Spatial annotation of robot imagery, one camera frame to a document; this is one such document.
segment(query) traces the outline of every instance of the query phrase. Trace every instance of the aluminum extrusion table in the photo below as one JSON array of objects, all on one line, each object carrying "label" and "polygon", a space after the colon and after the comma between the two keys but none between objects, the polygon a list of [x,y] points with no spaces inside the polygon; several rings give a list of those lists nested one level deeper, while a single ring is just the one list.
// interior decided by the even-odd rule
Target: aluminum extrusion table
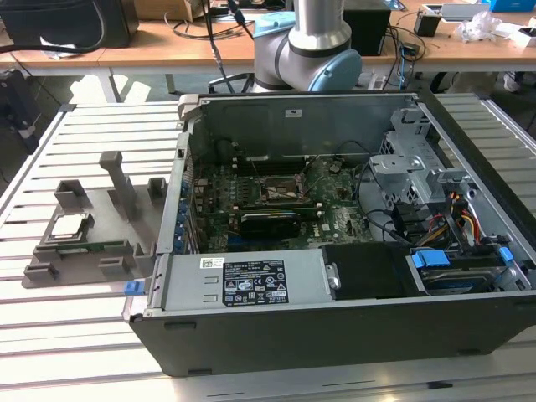
[{"label": "aluminum extrusion table", "polygon": [[[493,103],[470,95],[442,96],[441,101],[471,128],[470,137],[514,191],[532,203],[536,175],[529,169],[536,162],[526,134]],[[54,212],[59,180],[78,178],[85,188],[111,186],[98,165],[105,150],[123,152],[124,171],[134,184],[169,174],[176,121],[175,102],[60,112],[0,199],[2,402],[536,399],[536,327],[488,356],[170,379],[123,322],[123,283],[22,288],[24,267]],[[144,301],[144,296],[131,300],[133,308],[142,308]]]}]

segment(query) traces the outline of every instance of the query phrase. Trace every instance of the power supply label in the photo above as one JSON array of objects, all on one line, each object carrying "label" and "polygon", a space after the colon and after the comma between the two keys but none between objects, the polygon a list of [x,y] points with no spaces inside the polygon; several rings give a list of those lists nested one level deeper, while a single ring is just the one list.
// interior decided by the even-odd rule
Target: power supply label
[{"label": "power supply label", "polygon": [[288,303],[283,260],[227,262],[223,284],[227,307]]}]

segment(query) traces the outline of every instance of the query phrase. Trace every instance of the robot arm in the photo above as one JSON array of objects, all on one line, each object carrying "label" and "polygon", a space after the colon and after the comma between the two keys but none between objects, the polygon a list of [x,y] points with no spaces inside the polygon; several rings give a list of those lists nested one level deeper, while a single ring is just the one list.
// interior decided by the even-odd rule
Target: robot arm
[{"label": "robot arm", "polygon": [[295,0],[296,12],[266,14],[255,22],[255,89],[350,90],[361,57],[350,49],[343,0]]}]

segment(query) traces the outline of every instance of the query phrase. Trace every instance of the wooden desk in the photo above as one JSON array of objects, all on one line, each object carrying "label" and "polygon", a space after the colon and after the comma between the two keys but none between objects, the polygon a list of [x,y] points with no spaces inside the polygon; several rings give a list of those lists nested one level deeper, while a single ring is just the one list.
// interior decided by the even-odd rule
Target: wooden desk
[{"label": "wooden desk", "polygon": [[[399,21],[407,13],[416,12],[422,0],[403,0],[408,11],[392,12],[391,24],[412,29],[415,15]],[[504,22],[526,24],[536,13],[497,13]],[[230,27],[215,24],[214,31]],[[434,38],[425,38],[425,57],[415,65],[415,71],[506,71],[536,70],[536,48],[520,49],[509,40],[497,38],[495,42],[482,41],[464,44],[455,38],[457,23],[441,22]],[[202,23],[195,24],[190,34],[206,34]],[[419,40],[401,31],[400,38],[407,42]],[[253,70],[253,42],[246,35],[217,42],[228,75]],[[142,22],[131,46],[126,49],[100,49],[92,54],[75,56],[60,61],[51,60],[40,52],[16,52],[15,56],[34,75],[82,75],[99,77],[108,101],[119,101],[113,74],[163,74],[173,90],[173,74],[214,73],[216,65],[209,42],[184,39],[160,21]],[[363,57],[363,71],[386,74],[394,63],[394,45],[387,38],[384,50],[377,57]],[[16,66],[9,54],[0,55],[0,67]]]}]

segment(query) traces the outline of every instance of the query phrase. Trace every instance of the motherboard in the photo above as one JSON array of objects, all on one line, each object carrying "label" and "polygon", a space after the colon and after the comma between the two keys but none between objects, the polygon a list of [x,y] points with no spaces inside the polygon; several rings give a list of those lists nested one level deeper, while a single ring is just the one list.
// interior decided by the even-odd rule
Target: motherboard
[{"label": "motherboard", "polygon": [[202,253],[303,250],[371,241],[344,160],[198,167],[192,204]]}]

